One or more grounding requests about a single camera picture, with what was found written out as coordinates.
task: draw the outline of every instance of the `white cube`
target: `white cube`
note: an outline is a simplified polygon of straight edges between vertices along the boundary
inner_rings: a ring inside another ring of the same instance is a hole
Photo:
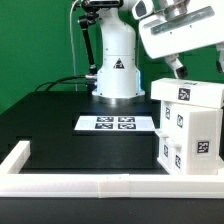
[[[161,102],[159,162],[169,173],[217,174],[222,114],[222,109]],[[164,144],[169,158],[163,155]]]

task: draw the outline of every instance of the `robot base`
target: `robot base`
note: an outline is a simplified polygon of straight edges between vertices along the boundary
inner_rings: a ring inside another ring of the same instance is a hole
[[[100,103],[107,103],[112,105],[127,105],[127,104],[144,102],[145,92],[142,91],[142,93],[139,93],[137,96],[131,98],[109,98],[99,95],[92,95],[92,99]]]

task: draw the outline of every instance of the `warning label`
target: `warning label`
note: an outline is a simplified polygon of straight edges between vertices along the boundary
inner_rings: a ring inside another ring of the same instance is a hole
[[[118,59],[118,61],[114,65],[114,68],[116,68],[116,69],[124,69],[124,64],[123,64],[123,62],[121,61],[120,58]]]

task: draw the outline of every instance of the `paper sheet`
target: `paper sheet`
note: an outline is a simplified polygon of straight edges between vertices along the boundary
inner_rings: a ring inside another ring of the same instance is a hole
[[[75,130],[85,131],[154,131],[151,117],[80,116]]]

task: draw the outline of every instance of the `white frame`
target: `white frame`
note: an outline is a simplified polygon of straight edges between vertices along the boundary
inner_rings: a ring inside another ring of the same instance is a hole
[[[0,197],[224,198],[219,175],[19,174],[30,156],[20,141],[0,165]]]

